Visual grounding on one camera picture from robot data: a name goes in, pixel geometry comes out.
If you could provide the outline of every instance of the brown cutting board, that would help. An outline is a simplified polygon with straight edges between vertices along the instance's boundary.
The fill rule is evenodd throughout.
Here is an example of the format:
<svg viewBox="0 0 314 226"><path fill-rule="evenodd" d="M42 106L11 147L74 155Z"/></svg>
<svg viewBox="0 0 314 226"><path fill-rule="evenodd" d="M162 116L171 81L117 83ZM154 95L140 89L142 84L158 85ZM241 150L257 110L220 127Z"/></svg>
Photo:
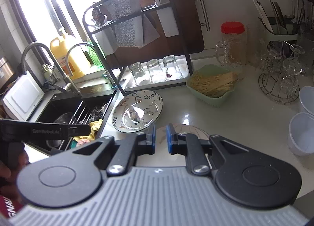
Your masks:
<svg viewBox="0 0 314 226"><path fill-rule="evenodd" d="M140 1L142 7L154 4L154 0ZM173 4L178 12L178 21L188 52L191 54L203 51L203 35L194 0L174 0ZM115 54L106 56L112 69L119 66L129 66L135 62L147 62L153 58L162 59L167 55L184 54L180 36L167 38L164 35L157 12L154 11L147 15L160 37L140 49L137 47L119 47Z"/></svg>

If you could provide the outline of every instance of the kitchen sink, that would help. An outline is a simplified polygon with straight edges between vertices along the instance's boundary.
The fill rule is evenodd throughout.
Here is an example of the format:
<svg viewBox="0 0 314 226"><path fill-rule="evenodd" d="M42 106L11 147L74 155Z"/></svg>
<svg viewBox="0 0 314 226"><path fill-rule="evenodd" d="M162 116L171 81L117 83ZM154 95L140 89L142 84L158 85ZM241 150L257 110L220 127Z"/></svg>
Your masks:
<svg viewBox="0 0 314 226"><path fill-rule="evenodd" d="M53 123L62 114L71 112L73 113L71 124L88 124L92 109L95 106L104 106L108 103L108 106L101 117L103 119L103 123L96 135L96 138L98 138L106 124L111 110L113 109L114 103L117 99L117 91L113 89L103 90L102 87L97 86L82 88L80 90L82 97L73 97L71 94L63 93L54 95L41 113L37 122ZM68 150L70 148L71 141L72 138L64 140L60 147L57 147L57 149L60 151ZM56 149L48 147L45 140L34 141L31 145L47 154L56 153Z"/></svg>

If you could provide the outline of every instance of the white cutting board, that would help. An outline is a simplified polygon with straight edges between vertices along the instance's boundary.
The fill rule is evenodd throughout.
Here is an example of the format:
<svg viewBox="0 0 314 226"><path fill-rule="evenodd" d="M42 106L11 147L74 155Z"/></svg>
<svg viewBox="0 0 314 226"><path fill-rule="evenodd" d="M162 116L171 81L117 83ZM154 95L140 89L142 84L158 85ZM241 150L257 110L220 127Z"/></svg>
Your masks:
<svg viewBox="0 0 314 226"><path fill-rule="evenodd" d="M27 71L4 96L2 104L11 118L26 121L43 96L44 92Z"/></svg>

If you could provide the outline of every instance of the green plastic bowl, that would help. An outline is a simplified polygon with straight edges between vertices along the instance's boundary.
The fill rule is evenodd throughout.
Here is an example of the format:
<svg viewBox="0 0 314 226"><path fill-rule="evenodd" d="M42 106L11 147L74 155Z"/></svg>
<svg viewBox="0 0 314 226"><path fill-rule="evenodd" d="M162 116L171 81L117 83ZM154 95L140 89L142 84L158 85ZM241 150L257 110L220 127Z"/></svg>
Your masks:
<svg viewBox="0 0 314 226"><path fill-rule="evenodd" d="M186 80L186 86L192 92L192 94L194 96L196 96L197 98L199 98L200 100L202 100L202 101L204 101L204 102L206 102L212 106L219 107L219 106L221 106L221 104L223 104L223 102L226 101L226 99L230 96L230 94L233 92L233 90L227 91L221 97L212 98L212 97L208 97L208 96L196 91L195 89L191 88L190 87L190 81L191 81L191 78L193 77L193 75L197 74L197 73L203 74L205 76L213 76L213 75L223 74L223 73L228 73L228 72L230 72L230 71L227 69L224 69L223 67L218 66L218 65L205 65L201 69L195 71L192 74L192 76Z"/></svg>

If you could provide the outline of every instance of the yellow jug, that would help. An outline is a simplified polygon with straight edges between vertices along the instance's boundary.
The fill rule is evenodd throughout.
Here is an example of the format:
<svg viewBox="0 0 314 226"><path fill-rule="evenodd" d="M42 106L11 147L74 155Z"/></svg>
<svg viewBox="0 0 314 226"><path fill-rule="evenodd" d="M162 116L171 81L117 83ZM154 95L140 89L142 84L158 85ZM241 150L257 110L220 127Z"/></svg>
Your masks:
<svg viewBox="0 0 314 226"><path fill-rule="evenodd" d="M62 36L54 38L50 43L50 50L59 62L62 69L66 74L70 76L70 73L66 67L65 56L69 49L78 43L73 35L68 35L64 27L60 29ZM70 76L72 80L83 77L90 68L90 62L87 60L80 46L74 48L69 56L69 67L73 72L73 76Z"/></svg>

